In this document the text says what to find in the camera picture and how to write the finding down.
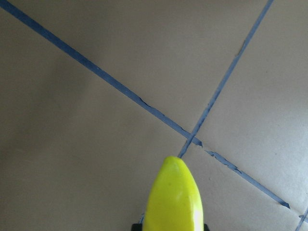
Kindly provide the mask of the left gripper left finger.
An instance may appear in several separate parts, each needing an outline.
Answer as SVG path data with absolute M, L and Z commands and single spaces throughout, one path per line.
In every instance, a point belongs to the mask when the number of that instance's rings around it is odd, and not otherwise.
M 134 223 L 131 225 L 131 231 L 142 231 L 143 224 L 142 223 Z

